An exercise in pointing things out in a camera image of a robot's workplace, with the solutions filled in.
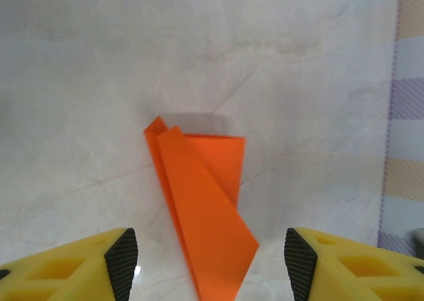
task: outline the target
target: orange paper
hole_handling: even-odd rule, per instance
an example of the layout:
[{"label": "orange paper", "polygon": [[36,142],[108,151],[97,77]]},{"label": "orange paper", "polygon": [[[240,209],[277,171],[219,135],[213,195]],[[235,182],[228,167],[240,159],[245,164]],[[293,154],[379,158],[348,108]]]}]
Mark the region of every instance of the orange paper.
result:
[{"label": "orange paper", "polygon": [[243,138],[145,131],[195,289],[202,301],[234,300],[258,249],[236,211]]}]

